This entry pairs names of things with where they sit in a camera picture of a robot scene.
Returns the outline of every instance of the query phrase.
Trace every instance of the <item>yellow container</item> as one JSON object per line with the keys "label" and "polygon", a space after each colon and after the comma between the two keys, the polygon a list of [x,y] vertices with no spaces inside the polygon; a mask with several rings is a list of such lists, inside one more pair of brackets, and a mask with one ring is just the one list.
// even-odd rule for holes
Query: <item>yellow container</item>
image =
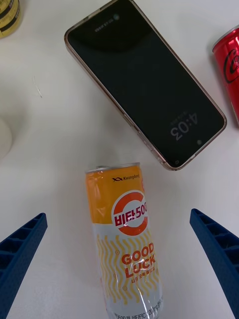
{"label": "yellow container", "polygon": [[19,0],[0,0],[0,38],[12,34],[20,23]]}
{"label": "yellow container", "polygon": [[89,171],[86,185],[109,317],[158,318],[162,285],[139,163]]}

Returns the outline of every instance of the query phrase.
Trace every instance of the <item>kwangdong logo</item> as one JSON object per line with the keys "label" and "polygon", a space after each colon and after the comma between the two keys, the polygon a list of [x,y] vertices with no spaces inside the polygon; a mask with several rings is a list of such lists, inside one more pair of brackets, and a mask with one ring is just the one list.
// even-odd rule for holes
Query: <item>kwangdong logo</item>
{"label": "kwangdong logo", "polygon": [[115,181],[123,181],[123,180],[128,180],[128,179],[135,179],[135,178],[139,178],[139,174],[138,175],[132,175],[132,176],[124,176],[123,178],[121,177],[117,177],[117,178],[112,178],[112,180]]}

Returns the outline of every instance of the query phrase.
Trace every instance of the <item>coca-cola can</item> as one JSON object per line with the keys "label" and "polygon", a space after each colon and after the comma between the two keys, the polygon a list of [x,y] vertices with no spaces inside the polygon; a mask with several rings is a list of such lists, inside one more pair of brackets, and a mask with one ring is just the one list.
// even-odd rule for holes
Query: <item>coca-cola can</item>
{"label": "coca-cola can", "polygon": [[213,53],[239,123],[239,25],[214,44]]}

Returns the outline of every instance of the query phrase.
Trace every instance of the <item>white surface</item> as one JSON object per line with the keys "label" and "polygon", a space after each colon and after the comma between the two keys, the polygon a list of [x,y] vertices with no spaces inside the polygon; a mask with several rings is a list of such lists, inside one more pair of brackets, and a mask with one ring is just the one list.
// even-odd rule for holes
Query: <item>white surface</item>
{"label": "white surface", "polygon": [[189,217],[197,207],[239,236],[239,131],[210,59],[239,23],[238,1],[137,0],[228,118],[180,172],[156,161],[65,49],[65,31],[106,2],[25,0],[20,28],[0,40],[0,116],[14,134],[0,163],[0,240],[42,211],[49,224],[8,319],[107,317],[84,170],[132,161],[142,164],[162,318],[233,318]]}

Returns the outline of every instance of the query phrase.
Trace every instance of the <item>can top rim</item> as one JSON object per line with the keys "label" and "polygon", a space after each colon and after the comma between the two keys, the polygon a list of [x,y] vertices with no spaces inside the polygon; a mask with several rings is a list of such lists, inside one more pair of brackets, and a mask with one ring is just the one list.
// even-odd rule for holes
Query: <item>can top rim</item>
{"label": "can top rim", "polygon": [[106,171],[106,170],[113,170],[113,169],[118,169],[118,168],[126,168],[126,167],[131,167],[131,166],[140,166],[140,163],[136,162],[136,163],[117,165],[117,166],[98,166],[96,169],[87,170],[86,174],[100,172],[100,171]]}
{"label": "can top rim", "polygon": [[236,25],[234,28],[227,31],[224,35],[222,35],[213,45],[213,50],[215,49],[215,46],[223,39],[225,36],[229,35],[231,32],[235,31],[236,29],[239,29],[239,24]]}

